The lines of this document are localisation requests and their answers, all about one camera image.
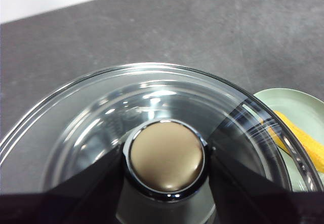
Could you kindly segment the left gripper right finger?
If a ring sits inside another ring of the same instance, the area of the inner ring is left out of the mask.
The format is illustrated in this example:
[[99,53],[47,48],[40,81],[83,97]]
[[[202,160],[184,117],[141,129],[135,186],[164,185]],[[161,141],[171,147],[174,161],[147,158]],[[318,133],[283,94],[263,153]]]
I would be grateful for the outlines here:
[[209,156],[220,223],[323,223],[323,192],[288,191],[215,147]]

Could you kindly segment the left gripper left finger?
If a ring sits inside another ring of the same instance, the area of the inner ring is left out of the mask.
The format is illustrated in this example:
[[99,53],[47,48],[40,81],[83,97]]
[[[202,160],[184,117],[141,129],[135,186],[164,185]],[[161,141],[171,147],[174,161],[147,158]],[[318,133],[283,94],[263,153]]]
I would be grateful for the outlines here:
[[1,223],[112,223],[123,182],[123,153],[116,147],[50,190],[1,195]]

